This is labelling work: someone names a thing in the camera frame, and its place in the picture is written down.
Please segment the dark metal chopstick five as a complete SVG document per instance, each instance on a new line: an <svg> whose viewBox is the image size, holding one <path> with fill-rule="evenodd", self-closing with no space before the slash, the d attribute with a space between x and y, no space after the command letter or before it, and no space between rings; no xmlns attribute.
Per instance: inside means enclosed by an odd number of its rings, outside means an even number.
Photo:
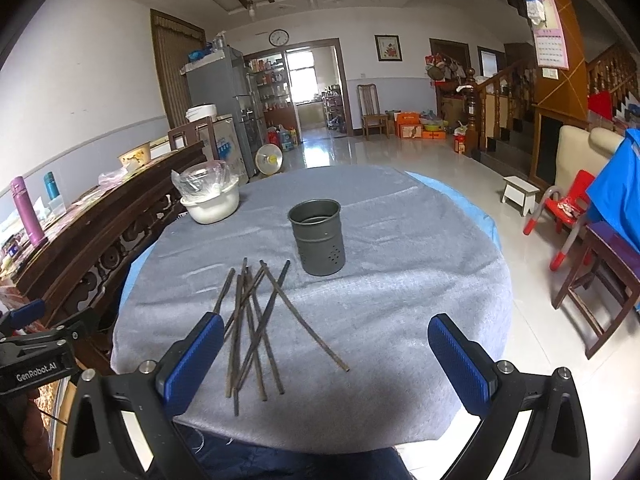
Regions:
<svg viewBox="0 0 640 480"><path fill-rule="evenodd" d="M282 286L279 284L278 280L272 275L269 270L267 263L264 260L260 260L260 267L265 273L266 278L271 282L273 290L281 297L282 301L285 304L285 307L294 315L296 321L299 322L303 329L306 330L307 334L311 336L311 338L320 346L320 348L326 352L326 354L332 359L337 366L344 370L345 373L350 371L347 363L340 358L340 356L335 353L329 345L320 337L320 335L311 327L311 325L304 319L303 315L299 312L299 310L294 306L291 299L288 298L288 295L283 290Z"/></svg>

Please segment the small white round fan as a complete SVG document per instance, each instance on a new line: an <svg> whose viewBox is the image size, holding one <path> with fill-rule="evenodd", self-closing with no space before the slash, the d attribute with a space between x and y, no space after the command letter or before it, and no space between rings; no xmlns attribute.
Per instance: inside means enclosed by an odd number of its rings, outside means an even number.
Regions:
<svg viewBox="0 0 640 480"><path fill-rule="evenodd" d="M281 170L283 153L276 144L267 143L258 148L254 162L263 176L270 177Z"/></svg>

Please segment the grey refrigerator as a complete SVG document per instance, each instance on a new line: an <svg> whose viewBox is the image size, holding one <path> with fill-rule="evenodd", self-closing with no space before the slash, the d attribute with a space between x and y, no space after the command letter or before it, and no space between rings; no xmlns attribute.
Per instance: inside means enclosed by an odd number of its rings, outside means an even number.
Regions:
<svg viewBox="0 0 640 480"><path fill-rule="evenodd" d="M255 154L265 139L262 112L254 96L244 55L223 47L181 70L193 105L214 104L218 116L230 115L249 179L258 175Z"/></svg>

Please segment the purple thermos bottle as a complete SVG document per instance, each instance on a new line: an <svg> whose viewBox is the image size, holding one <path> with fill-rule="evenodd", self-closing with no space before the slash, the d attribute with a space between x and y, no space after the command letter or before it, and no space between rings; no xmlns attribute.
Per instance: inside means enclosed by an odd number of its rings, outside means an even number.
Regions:
<svg viewBox="0 0 640 480"><path fill-rule="evenodd" d="M46 236L40 226L34 206L32 206L24 178L14 178L10 183L10 190L30 244L33 248L37 248L46 241Z"/></svg>

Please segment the dark metal chopstick two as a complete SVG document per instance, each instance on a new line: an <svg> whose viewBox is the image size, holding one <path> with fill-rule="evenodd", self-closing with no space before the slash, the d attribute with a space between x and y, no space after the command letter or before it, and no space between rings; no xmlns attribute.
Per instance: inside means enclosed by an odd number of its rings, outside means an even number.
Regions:
<svg viewBox="0 0 640 480"><path fill-rule="evenodd" d="M226 397L231 398L232 392L234 388L234 384L236 381L236 374L238 374L238 337L240 332L241 325L241 314L242 314L242 296L244 289L244 272L241 272L236 280L236 294L235 294L235 306L233 311L233 323L230 332L229 339L229 359L228 359L228 370L227 370L227 378L226 378Z"/></svg>

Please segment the dark metal chopstick four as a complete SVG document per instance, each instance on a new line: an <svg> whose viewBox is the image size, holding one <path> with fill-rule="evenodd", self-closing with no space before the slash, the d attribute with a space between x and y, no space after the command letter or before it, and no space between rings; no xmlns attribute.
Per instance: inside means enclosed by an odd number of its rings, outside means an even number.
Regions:
<svg viewBox="0 0 640 480"><path fill-rule="evenodd" d="M288 268L290 267L290 264L291 264L291 261L286 260L284 267L280 272L280 275L278 277L278 282L281 286L284 283L286 274L288 274ZM262 310L259 307L256 294L252 292L252 308L254 312L254 321L256 326L256 339L252 344L250 344L248 348L252 350L256 350L259 353L260 347L261 346L265 347L266 357L270 365L272 377L276 382L278 393L283 394L284 387L283 387L281 376L280 376L280 370L276 362L276 358L274 357L270 340L268 337L268 333L267 333L267 325L269 323L270 316L274 308L274 304L276 303L277 296L278 294L272 288L272 293L270 295L267 307L265 308L265 310ZM244 374L248 364L250 364L250 355L246 352L245 359L242 363L242 366L239 368L238 374L236 374L236 381L235 381L233 392L232 392L233 409L234 409L235 416L239 416L240 414L239 395L244 385Z"/></svg>

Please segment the dark metal chopstick six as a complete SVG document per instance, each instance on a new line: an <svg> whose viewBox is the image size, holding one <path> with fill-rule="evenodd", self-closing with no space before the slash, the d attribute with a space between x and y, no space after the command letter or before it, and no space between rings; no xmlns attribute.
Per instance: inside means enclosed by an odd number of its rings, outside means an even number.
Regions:
<svg viewBox="0 0 640 480"><path fill-rule="evenodd" d="M222 300L236 279L234 306L224 326L224 343L229 344L229 357L224 394L231 398L239 393L250 372L254 372L258 394L263 401L268 400L262 356L266 358L268 370L276 384L277 392L285 393L279 365L269 338L267 323L262 322L266 310L260 306L258 288L265 277L265 271L253 272L244 262L236 273L230 269L224 287L217 298L215 312L219 312Z"/></svg>

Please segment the brown wooden door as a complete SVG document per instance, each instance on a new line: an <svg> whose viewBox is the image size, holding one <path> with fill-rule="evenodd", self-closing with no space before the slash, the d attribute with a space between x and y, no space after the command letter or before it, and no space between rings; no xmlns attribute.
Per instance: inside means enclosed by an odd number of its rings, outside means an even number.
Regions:
<svg viewBox="0 0 640 480"><path fill-rule="evenodd" d="M150 11L151 35L160 96L169 128L184 125L191 98L186 76L180 73L189 54L205 47L204 29L172 15Z"/></svg>

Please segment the grey round tablecloth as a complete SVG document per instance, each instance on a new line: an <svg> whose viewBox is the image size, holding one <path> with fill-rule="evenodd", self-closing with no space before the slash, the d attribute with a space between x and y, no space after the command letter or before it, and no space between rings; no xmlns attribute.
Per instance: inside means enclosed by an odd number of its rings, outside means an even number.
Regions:
<svg viewBox="0 0 640 480"><path fill-rule="evenodd" d="M300 264L288 212L313 198L342 207L346 254L319 278ZM430 318L445 313L494 358L512 318L509 268L491 238L450 198L390 167L297 170L245 185L231 217L172 222L134 282L114 328L112 369L160 358L214 307L231 268L264 260L348 373L277 297L268 334L285 393L266 402L252 380L240 414L224 394L228 358L210 369L182 421L270 448L357 453L435 440L460 403L428 348Z"/></svg>

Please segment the grey metal utensil holder cup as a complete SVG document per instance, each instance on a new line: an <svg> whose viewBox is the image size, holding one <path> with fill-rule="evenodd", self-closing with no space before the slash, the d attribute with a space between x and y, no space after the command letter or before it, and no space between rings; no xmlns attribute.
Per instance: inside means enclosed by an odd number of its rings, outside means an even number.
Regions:
<svg viewBox="0 0 640 480"><path fill-rule="evenodd" d="M346 261L341 205L336 200L306 200L290 209L294 240L306 273L329 276L337 273Z"/></svg>

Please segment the wooden staircase railing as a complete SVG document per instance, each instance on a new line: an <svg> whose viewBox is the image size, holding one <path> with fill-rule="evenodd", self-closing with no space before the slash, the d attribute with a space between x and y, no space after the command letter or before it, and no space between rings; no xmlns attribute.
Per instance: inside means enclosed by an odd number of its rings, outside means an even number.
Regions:
<svg viewBox="0 0 640 480"><path fill-rule="evenodd" d="M494 148L514 120L522 120L533 108L535 76L535 67L526 60L506 66L483 82L477 82L474 70L468 69L456 89L464 99L466 154L475 156Z"/></svg>

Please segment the dark metal chopstick one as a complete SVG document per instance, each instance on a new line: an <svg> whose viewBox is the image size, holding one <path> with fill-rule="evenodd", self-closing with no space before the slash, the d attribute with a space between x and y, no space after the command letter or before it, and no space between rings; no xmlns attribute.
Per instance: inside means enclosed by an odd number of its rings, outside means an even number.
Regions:
<svg viewBox="0 0 640 480"><path fill-rule="evenodd" d="M214 303L213 312L215 314L219 314L221 310L222 303L224 302L224 298L226 298L228 291L231 287L233 278L235 276L235 268L231 268L227 273L226 278L224 279L224 284L222 284L220 291L218 292L218 296Z"/></svg>

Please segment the red child chair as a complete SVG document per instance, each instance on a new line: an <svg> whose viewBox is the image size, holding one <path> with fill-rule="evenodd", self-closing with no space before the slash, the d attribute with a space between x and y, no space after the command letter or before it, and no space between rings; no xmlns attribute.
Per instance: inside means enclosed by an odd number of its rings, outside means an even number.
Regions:
<svg viewBox="0 0 640 480"><path fill-rule="evenodd" d="M588 222L587 209L590 205L590 198L587 195L587 188L595 178L590 172L579 170L565 194L562 194L559 185L547 188L540 203L524 226L523 234L529 235L535 229L540 216L547 211L554 218L556 232L562 232L564 229L568 229L570 232L563 246L549 264L552 272L559 269L574 241L577 240L580 230Z"/></svg>

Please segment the white bowl with plastic bag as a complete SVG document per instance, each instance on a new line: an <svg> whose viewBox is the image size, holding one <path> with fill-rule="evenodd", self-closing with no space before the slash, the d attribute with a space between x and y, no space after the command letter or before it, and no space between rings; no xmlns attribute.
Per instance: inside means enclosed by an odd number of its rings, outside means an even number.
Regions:
<svg viewBox="0 0 640 480"><path fill-rule="evenodd" d="M240 178L222 160L208 160L178 172L171 183L180 194L180 204L198 224L217 223L230 217L240 204Z"/></svg>

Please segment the orange cardboard box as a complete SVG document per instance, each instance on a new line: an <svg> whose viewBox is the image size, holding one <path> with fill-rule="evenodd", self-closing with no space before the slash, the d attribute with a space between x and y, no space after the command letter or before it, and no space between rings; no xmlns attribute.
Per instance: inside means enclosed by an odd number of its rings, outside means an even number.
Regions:
<svg viewBox="0 0 640 480"><path fill-rule="evenodd" d="M420 114L416 112L400 112L395 115L395 128L398 138L421 139L423 125Z"/></svg>

